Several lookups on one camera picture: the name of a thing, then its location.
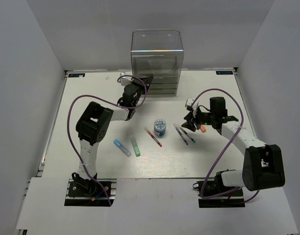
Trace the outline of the green gel pen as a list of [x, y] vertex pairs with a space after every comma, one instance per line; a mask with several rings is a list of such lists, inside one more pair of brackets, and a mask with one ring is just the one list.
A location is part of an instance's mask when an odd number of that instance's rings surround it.
[[180, 126], [181, 131], [192, 141], [192, 142], [196, 142], [181, 126]]

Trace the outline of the purple gel pen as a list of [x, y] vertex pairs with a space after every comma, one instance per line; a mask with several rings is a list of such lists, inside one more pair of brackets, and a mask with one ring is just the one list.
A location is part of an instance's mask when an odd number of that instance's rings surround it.
[[185, 139], [185, 137], [183, 136], [183, 134], [181, 133], [179, 127], [177, 126], [176, 123], [173, 124], [173, 127], [175, 128], [175, 130], [178, 132], [178, 134], [180, 135], [180, 137], [182, 138], [182, 140], [185, 142], [186, 145], [188, 145], [188, 141]]

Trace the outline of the orange highlighter marker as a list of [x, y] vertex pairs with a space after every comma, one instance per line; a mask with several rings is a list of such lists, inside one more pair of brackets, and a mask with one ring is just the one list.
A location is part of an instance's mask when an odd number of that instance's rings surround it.
[[201, 126], [200, 126], [200, 130], [201, 130], [202, 133], [205, 133], [205, 132], [206, 132], [205, 126], [204, 126], [204, 125], [201, 125]]

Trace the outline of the blue white slime jar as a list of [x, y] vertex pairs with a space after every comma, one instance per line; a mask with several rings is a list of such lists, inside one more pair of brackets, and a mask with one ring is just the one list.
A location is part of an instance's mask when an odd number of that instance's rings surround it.
[[163, 119], [157, 119], [153, 124], [153, 131], [157, 136], [163, 136], [166, 133], [167, 124]]

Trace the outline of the red gel pen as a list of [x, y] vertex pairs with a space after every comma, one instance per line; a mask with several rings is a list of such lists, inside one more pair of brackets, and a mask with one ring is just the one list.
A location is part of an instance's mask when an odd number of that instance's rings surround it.
[[148, 128], [144, 128], [144, 130], [151, 136], [151, 138], [160, 146], [162, 147], [162, 144], [159, 142], [159, 140], [152, 134], [152, 132]]

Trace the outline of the green highlighter marker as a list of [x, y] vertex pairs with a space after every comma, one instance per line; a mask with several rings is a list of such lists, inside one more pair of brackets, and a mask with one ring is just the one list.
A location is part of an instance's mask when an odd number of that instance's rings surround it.
[[131, 137], [131, 138], [130, 138], [130, 141], [131, 141], [131, 144], [132, 144], [132, 147], [133, 147], [135, 156], [136, 156], [136, 157], [141, 156], [140, 149], [139, 149], [139, 147], [138, 147], [138, 144], [137, 144], [136, 139], [135, 139], [134, 137]]

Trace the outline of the blue highlighter marker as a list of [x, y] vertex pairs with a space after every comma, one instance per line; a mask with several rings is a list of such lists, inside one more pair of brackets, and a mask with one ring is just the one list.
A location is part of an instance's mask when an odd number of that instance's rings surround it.
[[113, 143], [127, 156], [131, 156], [131, 152], [117, 139], [113, 141]]

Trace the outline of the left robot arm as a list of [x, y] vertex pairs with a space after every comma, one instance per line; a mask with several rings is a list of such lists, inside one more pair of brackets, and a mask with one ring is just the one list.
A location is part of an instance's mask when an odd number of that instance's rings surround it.
[[144, 101], [139, 103], [139, 99], [141, 96], [146, 97], [152, 81], [153, 76], [142, 78], [132, 75], [120, 76], [117, 82], [124, 86], [124, 92], [116, 104], [97, 98], [113, 105], [114, 108], [106, 108], [91, 101], [79, 118], [75, 127], [80, 141], [80, 151], [76, 152], [79, 157], [79, 168], [73, 178], [82, 179], [79, 188], [85, 195], [96, 192], [98, 146], [105, 137], [110, 122], [132, 119], [136, 109], [144, 103]]

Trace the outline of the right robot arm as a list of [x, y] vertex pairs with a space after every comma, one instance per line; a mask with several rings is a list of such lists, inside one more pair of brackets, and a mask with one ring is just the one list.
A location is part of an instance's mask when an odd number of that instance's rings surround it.
[[206, 189], [207, 196], [210, 196], [212, 190], [226, 195], [233, 188], [245, 187], [249, 191], [256, 191], [284, 186], [285, 174], [279, 146], [268, 145], [242, 128], [235, 116], [228, 115], [223, 97], [210, 98], [208, 112], [202, 112], [191, 98], [187, 99], [185, 107], [189, 113], [184, 118], [183, 128], [196, 131], [203, 125], [210, 125], [221, 136], [232, 140], [233, 145], [244, 155], [241, 170], [216, 173], [214, 184]]

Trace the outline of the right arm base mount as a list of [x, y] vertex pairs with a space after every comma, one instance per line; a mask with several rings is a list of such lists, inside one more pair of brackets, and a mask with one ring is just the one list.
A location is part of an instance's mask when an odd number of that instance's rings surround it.
[[193, 189], [198, 192], [200, 208], [242, 208], [244, 186], [240, 170], [225, 170], [207, 181], [195, 182]]

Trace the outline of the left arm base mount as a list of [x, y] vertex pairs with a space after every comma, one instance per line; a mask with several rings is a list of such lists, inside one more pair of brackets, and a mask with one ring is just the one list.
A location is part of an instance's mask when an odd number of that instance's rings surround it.
[[65, 206], [74, 207], [110, 207], [116, 196], [117, 180], [101, 179], [99, 184], [91, 179], [83, 179], [72, 173], [69, 179]]

